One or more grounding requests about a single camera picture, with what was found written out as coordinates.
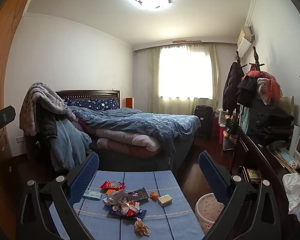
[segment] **wooden coat rack finial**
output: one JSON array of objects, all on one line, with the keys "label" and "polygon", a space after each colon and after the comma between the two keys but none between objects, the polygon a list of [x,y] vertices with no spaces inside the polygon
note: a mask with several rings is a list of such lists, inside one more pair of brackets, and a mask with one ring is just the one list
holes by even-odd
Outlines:
[{"label": "wooden coat rack finial", "polygon": [[241,60],[240,60],[240,57],[239,57],[239,52],[236,51],[235,53],[237,54],[237,56],[235,56],[235,59],[237,60],[237,63],[240,64]]},{"label": "wooden coat rack finial", "polygon": [[259,55],[256,51],[256,47],[253,46],[253,57],[254,57],[254,60],[256,61],[255,64],[256,64],[256,70],[260,71],[260,66],[263,66],[264,64],[260,64],[259,63]]}]

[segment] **blue wrapper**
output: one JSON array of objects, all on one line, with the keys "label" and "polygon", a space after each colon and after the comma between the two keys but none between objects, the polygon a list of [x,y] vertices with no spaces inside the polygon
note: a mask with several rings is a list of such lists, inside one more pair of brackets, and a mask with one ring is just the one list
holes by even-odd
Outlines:
[{"label": "blue wrapper", "polygon": [[147,212],[146,209],[140,209],[139,213],[136,214],[135,216],[124,216],[124,215],[122,215],[122,213],[121,213],[120,210],[114,211],[112,209],[112,207],[109,207],[108,211],[111,212],[111,213],[113,213],[113,214],[118,215],[119,217],[132,218],[132,219],[142,218],[146,214],[146,212]]}]

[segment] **blue gripper pad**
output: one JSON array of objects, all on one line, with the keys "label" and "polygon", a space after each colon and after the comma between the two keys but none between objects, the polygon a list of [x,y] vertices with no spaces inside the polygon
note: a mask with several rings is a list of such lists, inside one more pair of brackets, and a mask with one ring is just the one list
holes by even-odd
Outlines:
[{"label": "blue gripper pad", "polygon": [[68,202],[70,206],[80,202],[99,167],[98,154],[93,153],[90,159],[81,168],[71,185],[68,187]]},{"label": "blue gripper pad", "polygon": [[216,164],[208,152],[199,155],[199,167],[218,202],[225,206],[231,198],[231,175],[222,165]]}]

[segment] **ceiling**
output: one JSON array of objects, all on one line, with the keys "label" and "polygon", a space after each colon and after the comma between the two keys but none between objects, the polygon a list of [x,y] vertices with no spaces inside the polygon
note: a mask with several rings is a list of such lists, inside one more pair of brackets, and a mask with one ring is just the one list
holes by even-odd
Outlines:
[{"label": "ceiling", "polygon": [[172,0],[149,11],[130,0],[31,0],[27,12],[78,22],[131,45],[204,37],[237,42],[250,0]]}]

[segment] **silver screw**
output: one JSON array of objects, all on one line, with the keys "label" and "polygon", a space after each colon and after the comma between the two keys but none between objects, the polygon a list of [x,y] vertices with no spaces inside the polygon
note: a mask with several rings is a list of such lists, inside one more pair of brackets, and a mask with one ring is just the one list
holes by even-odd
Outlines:
[{"label": "silver screw", "polygon": [[63,182],[65,180],[65,177],[64,176],[58,176],[57,178],[56,178],[56,181],[57,182]]},{"label": "silver screw", "polygon": [[266,179],[265,179],[262,183],[263,183],[263,185],[265,185],[265,186],[269,186],[269,185],[270,185],[270,182],[269,182],[268,180],[266,180]]},{"label": "silver screw", "polygon": [[236,182],[239,182],[239,181],[241,181],[241,177],[238,176],[238,175],[234,175],[233,180],[236,181]]},{"label": "silver screw", "polygon": [[27,182],[27,184],[28,184],[28,186],[32,186],[32,185],[34,184],[34,180],[33,180],[33,179],[29,180],[29,181]]}]

